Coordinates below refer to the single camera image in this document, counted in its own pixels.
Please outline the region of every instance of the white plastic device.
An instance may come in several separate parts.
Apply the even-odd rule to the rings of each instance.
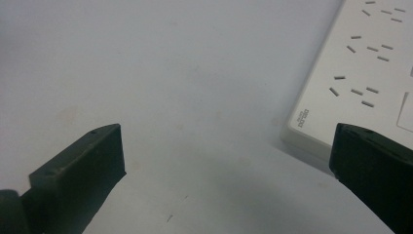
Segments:
[[[413,149],[412,0],[343,2],[282,138],[328,161],[338,123]]]

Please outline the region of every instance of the white tabletop surface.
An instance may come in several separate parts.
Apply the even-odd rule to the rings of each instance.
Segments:
[[[339,6],[0,1],[0,188],[120,123],[128,174],[85,233],[391,233],[279,137]]]

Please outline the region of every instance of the white table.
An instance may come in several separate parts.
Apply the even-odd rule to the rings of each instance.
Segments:
[[[339,5],[1,1],[0,188],[120,123],[128,175],[85,233],[391,233],[279,138]]]

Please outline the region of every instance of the black object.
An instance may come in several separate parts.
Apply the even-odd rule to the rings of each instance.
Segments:
[[[0,191],[0,233],[82,233],[125,174],[121,126],[90,131],[32,173],[20,198]]]
[[[339,124],[331,171],[394,233],[413,233],[413,151],[373,131]]]

